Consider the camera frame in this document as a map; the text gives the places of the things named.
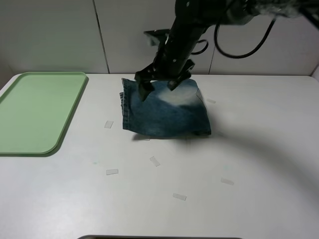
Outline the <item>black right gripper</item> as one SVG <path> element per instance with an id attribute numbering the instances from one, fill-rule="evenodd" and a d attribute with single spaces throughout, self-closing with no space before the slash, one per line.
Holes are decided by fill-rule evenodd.
<path id="1" fill-rule="evenodd" d="M 135 74 L 140 99 L 144 102 L 155 90 L 152 80 L 168 80 L 173 91 L 191 77 L 194 65 L 185 65 L 196 44 L 196 31 L 191 27 L 173 27 L 164 43 L 158 47 L 151 64 Z"/>

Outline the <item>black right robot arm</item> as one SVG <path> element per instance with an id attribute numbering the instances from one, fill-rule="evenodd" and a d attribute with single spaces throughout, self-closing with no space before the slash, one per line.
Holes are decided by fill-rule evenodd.
<path id="1" fill-rule="evenodd" d="M 243 59 L 255 54 L 265 43 L 278 17 L 304 16 L 313 26 L 319 26 L 317 0 L 177 0 L 175 20 L 170 29 L 145 31 L 152 46 L 157 46 L 151 64 L 135 73 L 140 99 L 145 101 L 154 91 L 152 81 L 166 81 L 173 91 L 182 81 L 191 77 L 195 63 L 191 55 L 206 51 L 209 42 L 201 36 L 211 26 L 217 51 L 231 59 Z M 222 50 L 218 43 L 221 25 L 245 25 L 258 15 L 269 15 L 272 20 L 257 46 L 242 55 Z"/>

